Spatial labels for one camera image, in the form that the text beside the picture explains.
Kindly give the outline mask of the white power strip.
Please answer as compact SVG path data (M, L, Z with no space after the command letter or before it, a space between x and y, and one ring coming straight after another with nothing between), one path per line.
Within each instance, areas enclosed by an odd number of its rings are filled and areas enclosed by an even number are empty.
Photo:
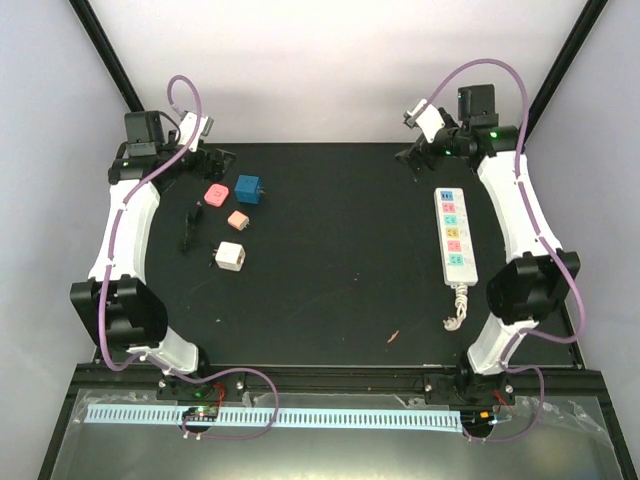
M478 273L464 192L436 188L434 204L444 283L452 288L475 286Z

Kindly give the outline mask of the pink plug adapter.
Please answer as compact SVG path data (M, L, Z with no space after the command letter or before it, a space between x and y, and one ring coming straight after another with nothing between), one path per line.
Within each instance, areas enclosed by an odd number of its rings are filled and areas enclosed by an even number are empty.
M213 207L221 207L229 196L229 188L225 185L214 183L204 194L204 201Z

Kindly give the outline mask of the blue cube plug adapter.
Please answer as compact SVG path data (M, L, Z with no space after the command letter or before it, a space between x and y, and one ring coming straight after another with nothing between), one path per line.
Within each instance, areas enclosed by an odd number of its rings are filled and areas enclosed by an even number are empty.
M263 191L262 179L254 175L239 175L234 187L236 200L242 204L257 205Z

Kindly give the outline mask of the black cable tie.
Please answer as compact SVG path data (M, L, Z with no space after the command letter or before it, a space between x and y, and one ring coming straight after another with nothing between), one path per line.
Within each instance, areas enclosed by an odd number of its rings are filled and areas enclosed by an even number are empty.
M199 225L203 216L203 204L201 201L197 201L192 205L185 215L185 231L184 236L179 244L179 251L186 253L195 236L195 231Z

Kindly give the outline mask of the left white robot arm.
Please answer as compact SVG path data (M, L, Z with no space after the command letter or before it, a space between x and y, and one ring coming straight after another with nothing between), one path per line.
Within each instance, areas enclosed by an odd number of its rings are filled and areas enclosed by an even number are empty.
M207 151L202 139L212 119L185 111L164 132L162 111L128 113L126 139L107 178L110 205L103 240L86 280L70 288L70 301L105 364L122 371L149 361L193 399L207 397L215 376L205 350L169 325L168 310L146 280L146 254L164 189L183 172L218 180L233 154Z

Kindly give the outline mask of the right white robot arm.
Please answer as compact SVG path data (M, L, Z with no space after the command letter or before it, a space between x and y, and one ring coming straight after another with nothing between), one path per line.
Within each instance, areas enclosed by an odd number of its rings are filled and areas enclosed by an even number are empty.
M491 84L461 87L458 116L420 100L404 122L420 134L397 161L413 173L446 160L465 162L494 208L505 265L488 282L489 316L458 362L453 388L466 404L480 405L503 389L509 362L522 341L558 310L575 284L581 262L551 231L534 192L520 130L501 125Z

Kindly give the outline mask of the white plug with red print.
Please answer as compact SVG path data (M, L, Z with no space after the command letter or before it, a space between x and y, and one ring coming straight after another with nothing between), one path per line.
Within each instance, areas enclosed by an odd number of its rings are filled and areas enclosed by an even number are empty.
M214 250L209 265L217 265L220 269L239 272L246 259L246 252L241 244L222 241Z

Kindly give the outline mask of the yellow orange plug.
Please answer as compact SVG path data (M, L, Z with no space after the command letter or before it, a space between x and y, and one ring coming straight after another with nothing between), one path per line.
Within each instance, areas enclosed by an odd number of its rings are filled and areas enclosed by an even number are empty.
M244 213L236 210L229 215L227 223L235 230L243 231L249 226L250 219Z

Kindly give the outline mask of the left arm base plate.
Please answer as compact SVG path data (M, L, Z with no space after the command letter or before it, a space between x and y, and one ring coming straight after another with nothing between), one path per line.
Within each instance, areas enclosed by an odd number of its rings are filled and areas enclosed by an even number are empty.
M246 384L246 373L235 372L205 383L192 383L175 376L163 377L157 388L158 400L178 404L213 404L241 400Z

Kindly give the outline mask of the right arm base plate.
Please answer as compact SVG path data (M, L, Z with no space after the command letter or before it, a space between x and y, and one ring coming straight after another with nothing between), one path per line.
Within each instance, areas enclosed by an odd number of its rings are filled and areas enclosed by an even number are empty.
M483 376L460 372L429 373L422 376L422 390L431 403L485 407L500 401L511 406L514 395L507 391L504 374Z

